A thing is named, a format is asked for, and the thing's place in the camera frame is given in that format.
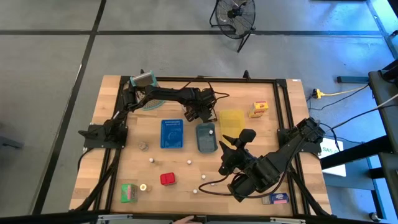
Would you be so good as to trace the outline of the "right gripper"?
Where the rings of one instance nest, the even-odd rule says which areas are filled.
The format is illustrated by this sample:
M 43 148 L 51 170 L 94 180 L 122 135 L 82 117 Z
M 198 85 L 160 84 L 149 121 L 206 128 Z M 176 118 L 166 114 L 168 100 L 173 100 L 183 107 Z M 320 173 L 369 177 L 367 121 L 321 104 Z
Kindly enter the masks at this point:
M 232 146 L 236 147 L 244 147 L 247 143 L 252 142 L 255 137 L 256 132 L 253 129 L 243 129 L 238 138 L 223 135 L 224 139 L 226 139 Z M 218 172 L 221 175 L 230 175 L 233 173 L 235 168 L 244 170 L 250 162 L 256 160 L 256 157 L 254 157 L 245 148 L 231 149 L 223 141 L 220 141 L 219 144 L 223 151 L 223 155 L 221 156 L 221 166 L 218 169 Z

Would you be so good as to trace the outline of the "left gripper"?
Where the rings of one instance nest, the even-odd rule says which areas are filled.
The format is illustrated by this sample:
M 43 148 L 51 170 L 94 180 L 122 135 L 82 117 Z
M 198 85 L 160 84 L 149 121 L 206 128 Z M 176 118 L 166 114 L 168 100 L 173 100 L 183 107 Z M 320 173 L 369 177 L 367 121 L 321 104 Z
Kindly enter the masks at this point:
M 185 107 L 190 106 L 191 108 L 194 108 L 195 106 L 202 106 L 208 108 L 209 110 L 212 110 L 214 108 L 216 103 L 216 96 L 215 91 L 212 88 L 205 88 L 202 90 L 199 88 L 189 88 L 189 90 L 191 91 L 193 96 L 183 104 Z M 184 116 L 188 122 L 192 122 L 198 118 L 196 112 L 192 111 L 185 112 Z M 217 120 L 218 118 L 216 112 L 213 110 L 210 112 L 210 117 L 207 119 L 206 122 L 217 122 Z

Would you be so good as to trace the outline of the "yellow Corn Pops cereal box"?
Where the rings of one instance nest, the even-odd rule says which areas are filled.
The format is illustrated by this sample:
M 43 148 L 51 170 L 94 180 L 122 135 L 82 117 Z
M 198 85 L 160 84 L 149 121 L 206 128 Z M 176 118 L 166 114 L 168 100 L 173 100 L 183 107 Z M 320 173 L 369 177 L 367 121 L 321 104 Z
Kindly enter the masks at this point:
M 261 117 L 268 108 L 269 106 L 266 101 L 255 101 L 249 107 L 248 116 L 250 118 Z

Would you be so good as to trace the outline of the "red smoked paprika tin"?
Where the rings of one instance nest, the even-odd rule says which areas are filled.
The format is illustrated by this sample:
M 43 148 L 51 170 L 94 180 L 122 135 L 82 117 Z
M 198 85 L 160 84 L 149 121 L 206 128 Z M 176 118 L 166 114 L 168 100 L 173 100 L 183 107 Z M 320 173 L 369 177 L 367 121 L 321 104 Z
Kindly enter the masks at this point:
M 160 183 L 164 186 L 176 184 L 177 180 L 175 174 L 173 172 L 161 174 Z

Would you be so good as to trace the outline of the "yellow plastic bin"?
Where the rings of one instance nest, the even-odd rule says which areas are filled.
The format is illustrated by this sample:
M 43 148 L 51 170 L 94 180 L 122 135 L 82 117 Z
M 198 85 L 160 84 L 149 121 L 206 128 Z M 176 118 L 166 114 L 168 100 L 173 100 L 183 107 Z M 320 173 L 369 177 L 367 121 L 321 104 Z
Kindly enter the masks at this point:
M 221 135 L 238 138 L 245 128 L 243 110 L 221 110 L 219 119 Z

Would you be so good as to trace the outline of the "teal plastic bin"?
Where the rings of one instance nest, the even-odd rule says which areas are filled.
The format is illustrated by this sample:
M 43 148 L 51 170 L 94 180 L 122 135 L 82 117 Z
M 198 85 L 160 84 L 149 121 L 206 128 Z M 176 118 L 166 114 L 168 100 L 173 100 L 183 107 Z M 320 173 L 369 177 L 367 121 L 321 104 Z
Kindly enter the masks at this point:
M 203 154 L 209 154 L 217 151 L 218 145 L 216 141 L 215 125 L 213 123 L 202 123 L 196 126 L 196 137 L 198 150 Z

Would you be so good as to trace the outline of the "steel box grater teal trim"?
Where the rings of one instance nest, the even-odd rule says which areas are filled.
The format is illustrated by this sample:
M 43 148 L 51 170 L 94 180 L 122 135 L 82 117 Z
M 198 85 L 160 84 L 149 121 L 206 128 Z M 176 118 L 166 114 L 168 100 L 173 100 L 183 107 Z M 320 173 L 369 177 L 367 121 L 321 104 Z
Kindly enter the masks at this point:
M 143 71 L 143 69 L 141 69 L 139 75 L 130 77 L 130 82 L 132 86 L 145 87 L 147 85 L 150 85 L 159 87 L 159 84 L 157 83 L 156 77 L 154 76 L 152 70 L 150 70 L 149 72 L 145 72 Z M 142 110 L 154 110 L 162 106 L 164 103 L 164 100 L 150 100 L 142 107 Z

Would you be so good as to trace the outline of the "person's hand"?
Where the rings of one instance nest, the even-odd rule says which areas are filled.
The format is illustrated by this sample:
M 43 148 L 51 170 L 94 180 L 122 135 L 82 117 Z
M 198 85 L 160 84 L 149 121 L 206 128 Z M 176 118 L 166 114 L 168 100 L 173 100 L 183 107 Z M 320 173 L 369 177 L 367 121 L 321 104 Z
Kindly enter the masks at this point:
M 179 220 L 175 220 L 171 224 L 202 224 L 202 222 L 195 221 L 195 216 L 190 215 Z

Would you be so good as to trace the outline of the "white sign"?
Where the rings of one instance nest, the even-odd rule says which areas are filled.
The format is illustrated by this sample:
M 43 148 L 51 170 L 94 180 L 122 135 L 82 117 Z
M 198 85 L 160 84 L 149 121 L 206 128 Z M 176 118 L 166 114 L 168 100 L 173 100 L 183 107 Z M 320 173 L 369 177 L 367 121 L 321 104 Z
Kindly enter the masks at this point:
M 335 141 L 332 138 L 323 138 L 320 143 L 318 157 L 321 160 L 322 172 L 324 174 L 346 177 L 346 166 L 341 163 L 342 157 L 335 156 L 335 154 L 339 154 L 343 150 L 344 145 L 342 141 Z

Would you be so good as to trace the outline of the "black floor fan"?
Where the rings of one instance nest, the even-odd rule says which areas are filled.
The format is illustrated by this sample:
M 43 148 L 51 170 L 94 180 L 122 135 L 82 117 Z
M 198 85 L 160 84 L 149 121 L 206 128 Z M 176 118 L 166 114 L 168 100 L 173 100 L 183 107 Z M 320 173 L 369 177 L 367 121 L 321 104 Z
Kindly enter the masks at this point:
M 237 53 L 256 30 L 255 0 L 216 0 L 209 18 L 211 27 L 217 27 L 221 33 L 233 40 L 240 40 Z

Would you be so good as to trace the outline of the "black steel beam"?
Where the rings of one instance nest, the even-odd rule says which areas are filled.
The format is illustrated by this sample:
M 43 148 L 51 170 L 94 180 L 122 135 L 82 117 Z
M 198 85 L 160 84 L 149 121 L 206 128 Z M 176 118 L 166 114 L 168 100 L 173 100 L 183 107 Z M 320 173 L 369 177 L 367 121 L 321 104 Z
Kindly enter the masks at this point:
M 336 157 L 342 157 L 342 164 L 376 155 L 380 152 L 398 154 L 398 140 L 393 140 L 387 135 L 373 139 L 369 142 L 345 149 Z

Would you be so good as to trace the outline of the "dark neighbouring workbench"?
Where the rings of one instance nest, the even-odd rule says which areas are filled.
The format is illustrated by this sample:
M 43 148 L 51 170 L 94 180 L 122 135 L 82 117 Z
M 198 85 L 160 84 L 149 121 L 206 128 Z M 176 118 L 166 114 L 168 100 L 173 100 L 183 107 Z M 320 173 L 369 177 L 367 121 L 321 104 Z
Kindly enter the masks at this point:
M 385 150 L 378 154 L 383 177 L 398 218 L 398 59 L 384 68 L 368 73 L 386 135 Z

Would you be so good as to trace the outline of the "grey floor object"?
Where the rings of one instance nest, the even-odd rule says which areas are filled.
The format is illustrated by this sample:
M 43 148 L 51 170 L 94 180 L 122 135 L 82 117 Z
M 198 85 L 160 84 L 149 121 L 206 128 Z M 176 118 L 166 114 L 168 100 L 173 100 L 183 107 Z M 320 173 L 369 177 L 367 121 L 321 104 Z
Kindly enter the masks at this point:
M 21 149 L 24 143 L 18 140 L 17 131 L 14 127 L 8 126 L 5 123 L 0 123 L 0 148 L 13 147 L 14 149 Z

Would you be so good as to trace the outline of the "black aluminium table frame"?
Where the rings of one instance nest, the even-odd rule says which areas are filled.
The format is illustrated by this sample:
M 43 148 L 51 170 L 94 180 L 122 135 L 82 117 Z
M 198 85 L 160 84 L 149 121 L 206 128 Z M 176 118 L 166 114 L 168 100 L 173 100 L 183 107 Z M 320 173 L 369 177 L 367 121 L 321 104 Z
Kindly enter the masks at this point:
M 199 88 L 213 87 L 228 97 L 216 104 L 216 110 L 247 110 L 254 101 L 265 100 L 270 108 L 261 118 L 246 118 L 246 126 L 254 129 L 256 139 L 251 143 L 255 155 L 275 151 L 278 146 L 276 131 L 280 126 L 298 123 L 306 117 L 307 110 L 300 80 L 276 80 L 257 78 L 192 78 L 160 77 L 159 85 L 178 89 L 184 85 Z M 81 162 L 75 183 L 70 210 L 65 213 L 48 213 L 0 218 L 0 224 L 74 224 L 93 222 L 99 215 L 133 214 L 133 219 L 178 220 L 189 215 L 206 215 L 208 222 L 270 222 L 270 217 L 295 218 L 307 224 L 377 224 L 360 220 L 327 218 L 314 213 L 303 213 L 303 204 L 298 203 L 299 214 L 295 215 L 289 204 L 263 205 L 260 200 L 237 202 L 233 198 L 209 195 L 203 192 L 193 194 L 202 182 L 201 175 L 208 180 L 219 177 L 220 152 L 201 154 L 195 137 L 196 122 L 185 122 L 184 145 L 180 150 L 160 148 L 160 122 L 163 119 L 182 117 L 182 108 L 167 102 L 152 111 L 138 111 L 127 119 L 129 128 L 126 145 L 121 151 L 113 184 L 114 193 L 109 210 L 105 201 L 99 209 L 79 212 L 84 197 L 90 194 L 97 183 L 104 159 L 102 149 L 94 149 Z M 141 151 L 138 144 L 146 142 L 149 149 Z M 177 183 L 164 186 L 160 175 L 173 172 Z M 121 203 L 121 185 L 137 186 L 137 202 Z M 150 192 L 139 189 L 141 184 L 152 186 Z

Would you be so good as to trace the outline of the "white frame bracket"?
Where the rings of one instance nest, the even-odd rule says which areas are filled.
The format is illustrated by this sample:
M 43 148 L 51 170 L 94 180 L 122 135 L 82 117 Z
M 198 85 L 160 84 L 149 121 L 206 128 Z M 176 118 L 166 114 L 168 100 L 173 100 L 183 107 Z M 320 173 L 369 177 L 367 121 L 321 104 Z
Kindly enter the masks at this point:
M 98 222 L 107 222 L 112 220 L 127 220 L 133 219 L 133 214 L 108 214 L 108 215 L 99 215 L 97 221 Z
M 306 224 L 305 220 L 295 218 L 270 217 L 271 223 L 279 224 Z

